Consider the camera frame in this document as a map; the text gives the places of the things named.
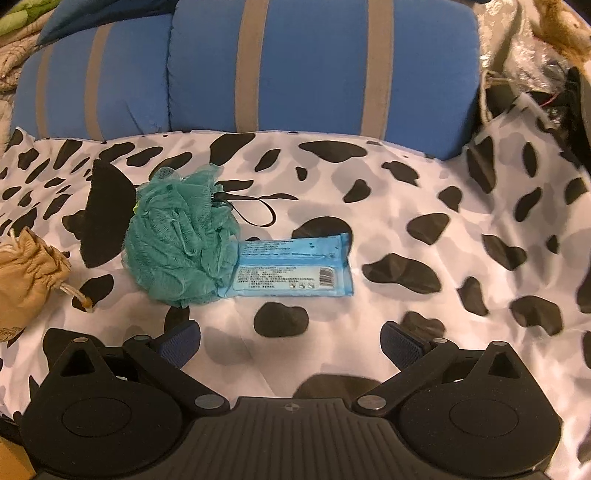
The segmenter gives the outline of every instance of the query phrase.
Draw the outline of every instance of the wet wipes packet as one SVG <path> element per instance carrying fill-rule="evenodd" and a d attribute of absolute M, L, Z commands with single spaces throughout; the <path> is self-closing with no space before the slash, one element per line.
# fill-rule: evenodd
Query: wet wipes packet
<path fill-rule="evenodd" d="M 222 298 L 346 297 L 353 294 L 349 235 L 240 242 L 238 262 Z"/>

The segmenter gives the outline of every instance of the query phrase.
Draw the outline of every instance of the round black pad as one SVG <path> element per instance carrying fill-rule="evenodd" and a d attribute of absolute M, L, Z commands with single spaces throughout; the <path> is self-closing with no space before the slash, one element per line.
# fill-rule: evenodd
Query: round black pad
<path fill-rule="evenodd" d="M 106 437 L 125 428 L 131 408 L 114 398 L 87 398 L 74 403 L 61 418 L 64 427 L 81 437 Z"/>
<path fill-rule="evenodd" d="M 167 394 L 125 380 L 64 388 L 32 402 L 21 424 L 27 452 L 74 478 L 127 476 L 163 457 L 181 435 L 182 414 Z"/>
<path fill-rule="evenodd" d="M 549 404 L 491 377 L 422 390 L 402 405 L 398 429 L 426 461 L 470 478 L 504 478 L 530 471 L 551 455 L 560 424 Z"/>

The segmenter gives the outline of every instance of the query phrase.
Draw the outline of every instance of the beige blanket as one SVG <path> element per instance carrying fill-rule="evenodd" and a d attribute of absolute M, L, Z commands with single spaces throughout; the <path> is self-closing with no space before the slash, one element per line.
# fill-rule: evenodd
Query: beige blanket
<path fill-rule="evenodd" d="M 22 64 L 37 50 L 37 38 L 53 10 L 33 23 L 0 36 L 0 156 L 10 138 L 14 91 L 21 77 Z"/>

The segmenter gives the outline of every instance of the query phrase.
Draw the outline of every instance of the green fabric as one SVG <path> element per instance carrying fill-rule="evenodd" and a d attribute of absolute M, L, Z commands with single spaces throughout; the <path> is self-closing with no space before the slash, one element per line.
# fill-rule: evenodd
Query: green fabric
<path fill-rule="evenodd" d="M 230 206 L 212 203 L 219 168 L 206 165 L 181 179 L 159 169 L 136 193 L 123 262 L 148 295 L 169 305 L 217 300 L 238 260 L 239 226 Z"/>
<path fill-rule="evenodd" d="M 59 3 L 60 0 L 23 0 L 17 3 L 8 14 L 0 18 L 0 35 L 26 27 Z"/>

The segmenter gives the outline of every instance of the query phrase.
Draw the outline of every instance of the label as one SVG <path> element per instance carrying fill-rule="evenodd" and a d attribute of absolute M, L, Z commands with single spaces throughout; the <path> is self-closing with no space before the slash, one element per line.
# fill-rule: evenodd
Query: label
<path fill-rule="evenodd" d="M 234 290 L 332 290 L 335 287 L 335 271 L 318 266 L 240 266 L 232 287 Z"/>

